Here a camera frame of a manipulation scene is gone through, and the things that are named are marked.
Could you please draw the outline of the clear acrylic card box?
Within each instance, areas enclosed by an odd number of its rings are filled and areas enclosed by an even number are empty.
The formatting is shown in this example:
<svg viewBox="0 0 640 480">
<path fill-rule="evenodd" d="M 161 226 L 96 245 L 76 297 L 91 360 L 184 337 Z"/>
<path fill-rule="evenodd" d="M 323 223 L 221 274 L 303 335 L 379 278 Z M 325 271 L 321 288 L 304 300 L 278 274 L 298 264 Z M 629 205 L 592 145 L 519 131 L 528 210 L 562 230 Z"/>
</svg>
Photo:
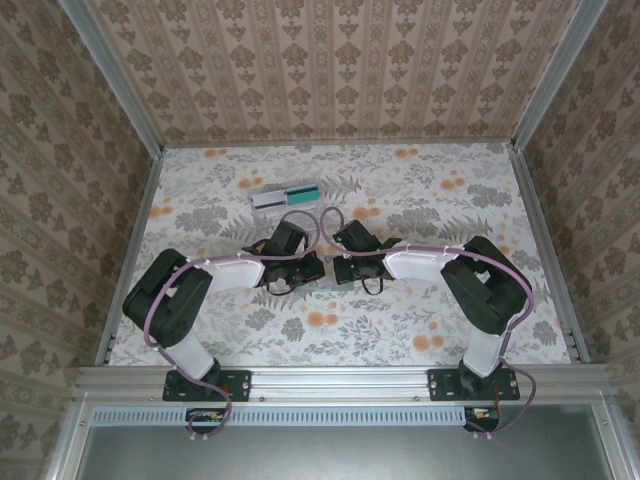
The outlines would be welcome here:
<svg viewBox="0 0 640 480">
<path fill-rule="evenodd" d="M 275 190 L 286 190 L 292 187 L 316 184 L 320 190 L 320 199 L 316 202 L 292 205 L 281 205 L 263 210 L 255 210 L 251 203 L 251 197 L 257 193 L 269 192 Z M 261 229 L 275 227 L 280 220 L 293 222 L 306 230 L 314 229 L 314 219 L 318 220 L 320 214 L 325 207 L 324 191 L 320 185 L 320 181 L 314 178 L 304 178 L 302 180 L 293 180 L 289 182 L 271 183 L 264 186 L 256 187 L 249 191 L 249 205 L 251 217 L 254 224 Z"/>
</svg>

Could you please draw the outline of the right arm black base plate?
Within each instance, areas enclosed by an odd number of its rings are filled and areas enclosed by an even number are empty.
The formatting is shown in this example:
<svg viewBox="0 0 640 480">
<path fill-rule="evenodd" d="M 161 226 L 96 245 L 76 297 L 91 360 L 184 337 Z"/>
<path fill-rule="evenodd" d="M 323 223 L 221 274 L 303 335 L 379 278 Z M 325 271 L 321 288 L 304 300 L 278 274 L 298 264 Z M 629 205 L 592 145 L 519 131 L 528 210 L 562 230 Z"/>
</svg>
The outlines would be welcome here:
<svg viewBox="0 0 640 480">
<path fill-rule="evenodd" d="M 427 371 L 430 400 L 444 401 L 515 401 L 521 398 L 515 373 L 499 368 L 480 378 L 458 368 Z"/>
</svg>

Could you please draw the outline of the aluminium table side rail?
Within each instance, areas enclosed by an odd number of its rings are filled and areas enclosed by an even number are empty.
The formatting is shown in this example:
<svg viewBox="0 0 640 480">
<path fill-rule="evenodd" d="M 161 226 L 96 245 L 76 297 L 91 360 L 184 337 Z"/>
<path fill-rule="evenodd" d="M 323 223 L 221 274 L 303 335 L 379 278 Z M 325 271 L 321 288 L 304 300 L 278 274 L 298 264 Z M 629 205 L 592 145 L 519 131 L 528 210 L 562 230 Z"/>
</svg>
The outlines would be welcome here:
<svg viewBox="0 0 640 480">
<path fill-rule="evenodd" d="M 524 154 L 510 143 L 507 143 L 506 146 L 548 283 L 550 296 L 562 327 L 569 357 L 573 363 L 589 364 L 591 356 L 564 280 Z"/>
<path fill-rule="evenodd" d="M 106 318 L 100 344 L 93 365 L 102 367 L 107 365 L 115 342 L 119 323 L 122 318 L 122 305 L 129 293 L 131 280 L 135 271 L 146 224 L 151 212 L 155 192 L 159 185 L 159 179 L 163 167 L 163 155 L 156 156 L 152 163 L 147 179 L 136 220 L 133 225 L 131 237 L 124 257 L 118 282 L 113 294 L 112 302 Z"/>
</svg>

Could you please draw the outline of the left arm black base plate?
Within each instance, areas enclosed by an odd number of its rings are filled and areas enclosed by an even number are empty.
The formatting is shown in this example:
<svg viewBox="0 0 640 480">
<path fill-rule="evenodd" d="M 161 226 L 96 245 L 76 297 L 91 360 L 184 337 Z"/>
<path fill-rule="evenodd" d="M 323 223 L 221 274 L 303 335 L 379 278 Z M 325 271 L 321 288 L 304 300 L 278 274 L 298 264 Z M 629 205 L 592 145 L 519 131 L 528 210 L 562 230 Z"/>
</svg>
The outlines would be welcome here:
<svg viewBox="0 0 640 480">
<path fill-rule="evenodd" d="M 246 402 L 251 390 L 249 370 L 220 370 L 207 374 L 202 381 L 216 385 L 232 401 Z M 187 380 L 177 371 L 169 371 L 165 378 L 162 399 L 167 402 L 222 402 L 219 393 Z"/>
</svg>

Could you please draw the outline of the aluminium mounting rail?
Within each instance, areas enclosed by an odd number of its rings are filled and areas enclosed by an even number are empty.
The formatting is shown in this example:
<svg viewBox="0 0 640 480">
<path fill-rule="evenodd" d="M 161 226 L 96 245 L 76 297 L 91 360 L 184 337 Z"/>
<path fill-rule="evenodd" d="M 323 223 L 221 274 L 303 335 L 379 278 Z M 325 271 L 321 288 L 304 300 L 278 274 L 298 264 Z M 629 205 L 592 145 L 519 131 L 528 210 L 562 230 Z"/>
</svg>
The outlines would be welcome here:
<svg viewBox="0 0 640 480">
<path fill-rule="evenodd" d="M 614 396 L 602 365 L 524 365 L 516 375 L 522 404 L 537 386 L 536 405 L 595 404 Z M 425 404 L 439 388 L 442 366 L 251 367 L 248 402 L 273 405 Z M 107 405 L 157 404 L 164 367 L 92 367 L 80 370 L 74 398 Z"/>
</svg>

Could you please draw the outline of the teal card with dark stripe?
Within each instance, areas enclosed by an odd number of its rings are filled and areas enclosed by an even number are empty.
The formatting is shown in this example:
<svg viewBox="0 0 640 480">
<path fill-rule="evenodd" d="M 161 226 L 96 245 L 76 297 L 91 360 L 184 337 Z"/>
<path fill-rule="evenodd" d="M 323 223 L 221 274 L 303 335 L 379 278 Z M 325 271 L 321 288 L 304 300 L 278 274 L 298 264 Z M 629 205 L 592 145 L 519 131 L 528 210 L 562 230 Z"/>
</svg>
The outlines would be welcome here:
<svg viewBox="0 0 640 480">
<path fill-rule="evenodd" d="M 320 199 L 320 190 L 316 184 L 292 187 L 285 190 L 289 206 L 316 202 Z"/>
</svg>

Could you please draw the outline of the grey metal sheet panel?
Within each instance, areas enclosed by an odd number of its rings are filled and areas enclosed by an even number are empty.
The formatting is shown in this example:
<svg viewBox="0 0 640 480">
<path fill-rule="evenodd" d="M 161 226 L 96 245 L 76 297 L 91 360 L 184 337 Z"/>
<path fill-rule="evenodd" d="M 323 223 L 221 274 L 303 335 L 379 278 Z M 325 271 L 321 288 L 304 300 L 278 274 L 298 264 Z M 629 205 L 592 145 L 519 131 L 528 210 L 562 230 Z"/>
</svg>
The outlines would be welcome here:
<svg viewBox="0 0 640 480">
<path fill-rule="evenodd" d="M 99 427 L 77 480 L 613 480 L 599 446 L 429 427 Z"/>
</svg>

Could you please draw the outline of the white card with black stripe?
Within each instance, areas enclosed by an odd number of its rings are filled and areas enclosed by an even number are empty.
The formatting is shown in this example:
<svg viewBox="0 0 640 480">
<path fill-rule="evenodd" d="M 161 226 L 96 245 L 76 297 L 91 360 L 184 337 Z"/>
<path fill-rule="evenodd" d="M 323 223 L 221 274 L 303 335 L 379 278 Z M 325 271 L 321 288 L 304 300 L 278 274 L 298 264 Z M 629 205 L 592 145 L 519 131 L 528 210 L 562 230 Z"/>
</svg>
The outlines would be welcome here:
<svg viewBox="0 0 640 480">
<path fill-rule="evenodd" d="M 287 195 L 284 190 L 261 192 L 251 197 L 251 203 L 255 210 L 263 210 L 287 204 Z"/>
</svg>

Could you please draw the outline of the aluminium frame post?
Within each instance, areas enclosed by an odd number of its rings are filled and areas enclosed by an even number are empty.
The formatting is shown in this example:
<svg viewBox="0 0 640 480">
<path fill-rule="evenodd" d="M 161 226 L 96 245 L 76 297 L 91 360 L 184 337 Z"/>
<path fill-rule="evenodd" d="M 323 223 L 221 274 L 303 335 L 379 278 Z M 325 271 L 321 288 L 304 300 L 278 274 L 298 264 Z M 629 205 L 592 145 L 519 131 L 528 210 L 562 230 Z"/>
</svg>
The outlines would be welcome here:
<svg viewBox="0 0 640 480">
<path fill-rule="evenodd" d="M 608 0 L 581 0 L 511 137 L 523 150 L 567 78 Z"/>
<path fill-rule="evenodd" d="M 89 5 L 85 0 L 59 1 L 149 155 L 154 160 L 160 158 L 164 142 L 161 140 L 159 129 L 151 121 L 125 67 L 100 28 Z"/>
</svg>

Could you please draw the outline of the black connector board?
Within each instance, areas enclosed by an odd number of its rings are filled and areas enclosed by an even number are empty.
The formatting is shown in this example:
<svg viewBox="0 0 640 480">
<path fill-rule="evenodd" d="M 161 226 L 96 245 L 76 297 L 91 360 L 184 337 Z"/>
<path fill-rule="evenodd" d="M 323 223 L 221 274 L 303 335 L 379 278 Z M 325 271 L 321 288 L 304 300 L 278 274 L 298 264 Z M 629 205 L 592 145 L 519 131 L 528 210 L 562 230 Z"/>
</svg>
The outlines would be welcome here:
<svg viewBox="0 0 640 480">
<path fill-rule="evenodd" d="M 216 434 L 227 423 L 229 409 L 194 408 L 185 413 L 185 428 L 192 437 L 210 437 Z"/>
<path fill-rule="evenodd" d="M 465 407 L 464 429 L 472 433 L 492 433 L 500 422 L 498 407 Z"/>
</svg>

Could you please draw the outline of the aluminium table end rail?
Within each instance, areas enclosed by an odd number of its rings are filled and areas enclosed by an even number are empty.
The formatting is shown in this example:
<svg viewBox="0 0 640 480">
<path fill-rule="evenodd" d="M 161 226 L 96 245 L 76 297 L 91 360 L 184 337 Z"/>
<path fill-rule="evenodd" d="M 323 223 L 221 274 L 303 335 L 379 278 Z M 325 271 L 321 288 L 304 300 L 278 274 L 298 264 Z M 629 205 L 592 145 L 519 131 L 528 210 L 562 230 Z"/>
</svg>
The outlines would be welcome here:
<svg viewBox="0 0 640 480">
<path fill-rule="evenodd" d="M 490 138 L 393 138 L 393 139 L 321 139 L 321 140 L 273 140 L 254 142 L 222 142 L 222 143 L 166 143 L 162 149 L 204 149 L 204 148 L 253 148 L 253 147 L 307 147 L 307 146 L 351 146 L 351 145 L 445 145 L 461 144 L 512 144 L 508 137 Z"/>
</svg>

